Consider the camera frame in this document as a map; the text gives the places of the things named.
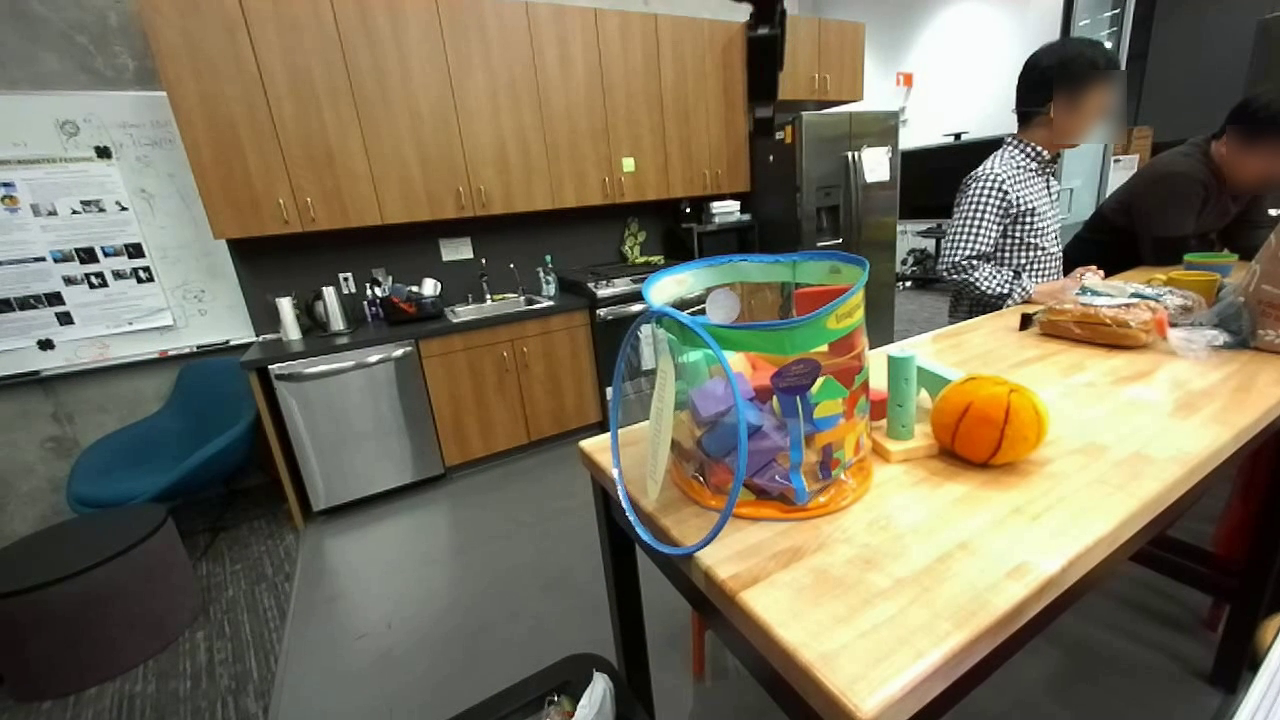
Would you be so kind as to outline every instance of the sink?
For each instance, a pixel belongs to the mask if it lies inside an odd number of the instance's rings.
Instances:
[[[554,299],[546,296],[493,296],[493,304],[448,304],[443,316],[448,324],[471,324],[471,321],[487,321],[487,316],[514,316],[514,310],[536,310],[536,307],[550,307]]]

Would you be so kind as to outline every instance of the dishwasher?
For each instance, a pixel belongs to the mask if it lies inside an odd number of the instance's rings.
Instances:
[[[414,343],[267,366],[313,512],[443,475]]]

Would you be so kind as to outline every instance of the refrigerator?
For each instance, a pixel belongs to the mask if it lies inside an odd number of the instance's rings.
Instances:
[[[871,260],[867,340],[894,324],[901,109],[776,109],[750,140],[759,247]]]

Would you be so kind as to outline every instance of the man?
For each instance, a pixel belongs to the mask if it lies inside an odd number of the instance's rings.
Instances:
[[[1280,117],[1276,98],[1245,94],[1237,117]],[[1073,235],[1063,262],[1124,271],[1178,262],[1196,247],[1250,256],[1269,235],[1269,206],[1221,195],[1221,133],[1196,136],[1146,160]]]
[[[1017,133],[961,184],[941,274],[953,281],[953,321],[1002,304],[1074,296],[1085,266],[1063,274],[1057,160],[1042,143],[1042,69],[1115,64],[1096,41],[1037,48],[1017,74]]]

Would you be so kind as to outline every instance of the electrical outlet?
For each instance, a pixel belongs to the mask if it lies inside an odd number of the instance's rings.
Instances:
[[[355,296],[355,271],[334,271],[334,290]]]
[[[461,260],[471,260],[471,256],[476,256],[471,235],[441,235],[441,260],[443,262],[461,262]]]

